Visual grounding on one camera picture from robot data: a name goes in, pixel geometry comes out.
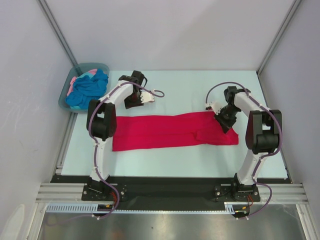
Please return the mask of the red t shirt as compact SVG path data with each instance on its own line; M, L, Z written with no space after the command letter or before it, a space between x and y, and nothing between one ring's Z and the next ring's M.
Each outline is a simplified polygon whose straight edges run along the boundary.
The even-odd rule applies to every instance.
M238 144L239 135L233 129L224 133L213 111L200 111L179 115L118 116L112 150Z

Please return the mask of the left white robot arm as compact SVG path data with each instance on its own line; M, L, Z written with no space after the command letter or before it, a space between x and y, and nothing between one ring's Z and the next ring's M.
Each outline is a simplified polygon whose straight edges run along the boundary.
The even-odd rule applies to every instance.
M143 81L145 75L134 70L130 76L122 75L116 86L98 100L91 100L87 111L86 128L93 140L93 169L90 178L99 183L110 173L104 160L105 149L112 147L117 128L117 105L124 103L126 109L143 106Z

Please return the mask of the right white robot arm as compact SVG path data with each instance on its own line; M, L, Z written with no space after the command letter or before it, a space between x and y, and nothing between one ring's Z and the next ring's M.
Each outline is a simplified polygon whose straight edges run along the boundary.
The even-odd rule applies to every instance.
M237 184L230 188L231 196L242 201L249 194L247 186L257 183L257 176L267 158L276 155L282 146L282 113L258 102L247 89L229 86L224 90L227 105L214 107L214 118L227 133L236 123L237 113L247 118L245 144L248 148L244 162L236 173Z

